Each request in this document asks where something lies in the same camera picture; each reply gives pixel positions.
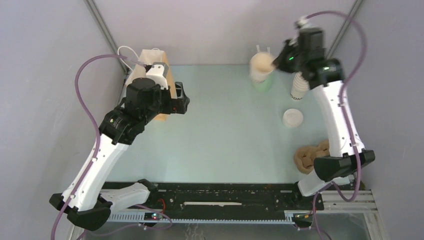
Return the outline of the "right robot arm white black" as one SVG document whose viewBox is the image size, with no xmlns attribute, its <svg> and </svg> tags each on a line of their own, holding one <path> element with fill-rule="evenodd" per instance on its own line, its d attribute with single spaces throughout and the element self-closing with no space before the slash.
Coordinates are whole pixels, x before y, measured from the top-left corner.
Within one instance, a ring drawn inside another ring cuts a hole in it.
<svg viewBox="0 0 424 240">
<path fill-rule="evenodd" d="M 291 204 L 304 209 L 311 196 L 329 187 L 335 179 L 356 174 L 372 163 L 376 156 L 367 150 L 354 125 L 346 95 L 347 80 L 341 62 L 326 58 L 324 31 L 319 27 L 298 30 L 298 36 L 287 39 L 273 61 L 277 70 L 301 73 L 308 82 L 324 117 L 329 140 L 329 155 L 314 160 L 313 171 L 297 183 Z"/>
</svg>

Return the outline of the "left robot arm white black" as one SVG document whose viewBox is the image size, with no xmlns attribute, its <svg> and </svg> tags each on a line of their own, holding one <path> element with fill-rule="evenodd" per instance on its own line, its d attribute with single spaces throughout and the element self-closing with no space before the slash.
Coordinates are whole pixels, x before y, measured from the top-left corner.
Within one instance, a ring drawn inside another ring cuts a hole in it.
<svg viewBox="0 0 424 240">
<path fill-rule="evenodd" d="M 141 204 L 145 208 L 156 206 L 158 188 L 146 179 L 107 193 L 101 193 L 101 189 L 117 160 L 151 120 L 159 114 L 187 112 L 190 99 L 183 83 L 174 85 L 176 98 L 151 78 L 136 78 L 127 86 L 120 103 L 105 115 L 83 168 L 67 190 L 53 194 L 49 200 L 57 210 L 64 211 L 72 224 L 96 231 L 116 212 Z"/>
</svg>

